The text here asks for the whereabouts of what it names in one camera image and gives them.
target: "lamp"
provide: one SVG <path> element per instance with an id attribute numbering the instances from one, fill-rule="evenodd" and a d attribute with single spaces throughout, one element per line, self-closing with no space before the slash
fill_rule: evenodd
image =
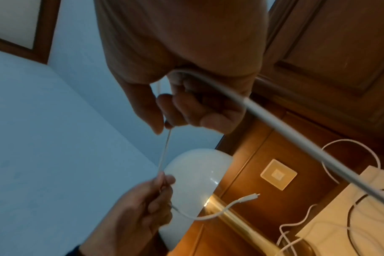
<path id="1" fill-rule="evenodd" d="M 176 183 L 172 185 L 172 204 L 191 216 L 197 216 L 232 161 L 231 156 L 215 149 L 194 149 L 177 156 L 164 170 L 176 178 Z M 185 218 L 174 209 L 171 211 L 171 223 L 159 231 L 170 251 L 193 223 L 193 220 Z"/>

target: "wooden frame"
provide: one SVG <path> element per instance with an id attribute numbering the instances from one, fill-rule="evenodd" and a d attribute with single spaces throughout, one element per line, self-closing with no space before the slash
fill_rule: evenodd
<path id="1" fill-rule="evenodd" d="M 0 51 L 47 64 L 61 0 L 42 0 L 33 49 L 0 39 Z"/>

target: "beige wall plate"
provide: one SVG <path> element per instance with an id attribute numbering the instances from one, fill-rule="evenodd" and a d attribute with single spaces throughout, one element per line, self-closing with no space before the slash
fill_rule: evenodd
<path id="1" fill-rule="evenodd" d="M 273 159 L 261 173 L 261 177 L 264 180 L 280 190 L 284 190 L 296 175 L 297 172 L 276 159 Z"/>

